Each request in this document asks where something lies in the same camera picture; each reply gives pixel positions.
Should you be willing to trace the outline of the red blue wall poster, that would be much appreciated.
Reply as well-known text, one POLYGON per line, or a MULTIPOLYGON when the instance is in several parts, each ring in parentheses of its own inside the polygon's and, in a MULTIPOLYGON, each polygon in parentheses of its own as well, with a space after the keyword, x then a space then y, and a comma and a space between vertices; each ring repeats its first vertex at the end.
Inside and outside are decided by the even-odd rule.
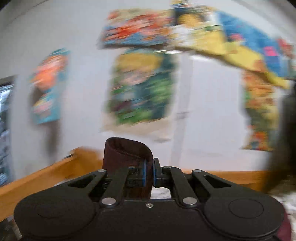
POLYGON ((173 14, 170 9, 115 9, 103 26, 103 46, 165 46, 171 44, 173 14))

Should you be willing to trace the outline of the orange yellow floral poster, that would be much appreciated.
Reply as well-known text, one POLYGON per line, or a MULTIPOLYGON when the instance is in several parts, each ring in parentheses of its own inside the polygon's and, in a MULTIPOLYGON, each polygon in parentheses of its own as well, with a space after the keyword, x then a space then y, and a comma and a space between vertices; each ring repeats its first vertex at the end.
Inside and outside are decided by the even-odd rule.
POLYGON ((243 106, 248 116, 244 149, 272 151, 279 125, 278 98, 273 85, 260 75, 242 73, 243 106))

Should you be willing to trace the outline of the floral white bedspread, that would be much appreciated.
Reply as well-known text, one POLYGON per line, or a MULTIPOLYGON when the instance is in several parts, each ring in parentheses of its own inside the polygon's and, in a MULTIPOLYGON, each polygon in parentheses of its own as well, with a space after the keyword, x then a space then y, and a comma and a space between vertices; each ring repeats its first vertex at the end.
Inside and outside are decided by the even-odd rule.
MULTIPOLYGON (((295 222, 295 199, 288 196, 276 196, 272 195, 277 201, 279 201, 287 211, 288 217, 291 221, 295 222)), ((152 188, 151 199, 168 199, 171 198, 170 190, 168 188, 152 188)))

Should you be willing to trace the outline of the black hanging garment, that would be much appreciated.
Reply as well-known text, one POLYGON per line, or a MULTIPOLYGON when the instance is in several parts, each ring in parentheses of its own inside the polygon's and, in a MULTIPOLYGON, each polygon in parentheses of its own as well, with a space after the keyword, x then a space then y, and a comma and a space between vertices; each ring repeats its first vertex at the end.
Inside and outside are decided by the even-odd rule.
POLYGON ((270 192, 284 180, 295 185, 295 85, 281 104, 280 129, 270 156, 263 191, 270 192))

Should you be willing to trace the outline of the green teal wall poster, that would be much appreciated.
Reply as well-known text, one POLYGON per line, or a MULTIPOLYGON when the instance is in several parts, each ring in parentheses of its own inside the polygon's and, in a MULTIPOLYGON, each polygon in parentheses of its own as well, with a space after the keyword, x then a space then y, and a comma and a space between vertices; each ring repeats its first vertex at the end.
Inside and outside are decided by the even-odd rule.
POLYGON ((112 66, 102 128, 146 136, 172 125, 178 57, 169 51, 129 48, 112 66))

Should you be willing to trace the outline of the teal orange wall poster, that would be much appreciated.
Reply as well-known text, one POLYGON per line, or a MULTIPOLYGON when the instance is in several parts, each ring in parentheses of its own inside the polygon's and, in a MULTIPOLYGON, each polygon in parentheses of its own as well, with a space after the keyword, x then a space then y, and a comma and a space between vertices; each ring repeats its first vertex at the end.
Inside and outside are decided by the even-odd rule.
POLYGON ((61 96, 68 77, 69 53, 65 48, 53 51, 31 75, 30 82, 41 92, 41 97, 32 106, 32 118, 38 125, 61 117, 61 96))

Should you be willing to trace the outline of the blue yellow wall poster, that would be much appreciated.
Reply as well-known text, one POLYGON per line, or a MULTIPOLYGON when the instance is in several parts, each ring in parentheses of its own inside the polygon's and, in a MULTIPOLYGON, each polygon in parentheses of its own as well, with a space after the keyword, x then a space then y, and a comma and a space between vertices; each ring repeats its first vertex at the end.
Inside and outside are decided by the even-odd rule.
POLYGON ((209 6, 173 1, 172 42, 178 48, 222 56, 232 65, 263 73, 277 87, 288 88, 293 46, 270 37, 248 22, 209 6))

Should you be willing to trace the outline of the maroon small garment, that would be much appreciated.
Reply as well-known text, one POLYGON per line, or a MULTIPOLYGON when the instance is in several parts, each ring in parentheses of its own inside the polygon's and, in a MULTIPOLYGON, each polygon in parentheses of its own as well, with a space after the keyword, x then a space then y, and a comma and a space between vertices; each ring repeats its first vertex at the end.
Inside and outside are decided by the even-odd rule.
POLYGON ((126 138, 111 137, 105 142, 102 168, 108 175, 114 174, 117 169, 136 166, 146 162, 146 185, 133 187, 127 193, 131 199, 149 199, 153 186, 153 155, 145 144, 126 138))

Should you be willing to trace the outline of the wooden bed frame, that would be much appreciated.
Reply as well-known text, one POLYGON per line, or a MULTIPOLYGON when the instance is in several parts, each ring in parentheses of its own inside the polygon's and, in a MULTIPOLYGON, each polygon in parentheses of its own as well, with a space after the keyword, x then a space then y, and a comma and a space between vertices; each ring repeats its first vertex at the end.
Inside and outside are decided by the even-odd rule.
MULTIPOLYGON (((72 150, 69 157, 1 187, 1 220, 12 216, 15 206, 24 197, 100 169, 102 163, 102 151, 79 147, 72 150)), ((261 191, 272 172, 208 170, 208 173, 261 191)))

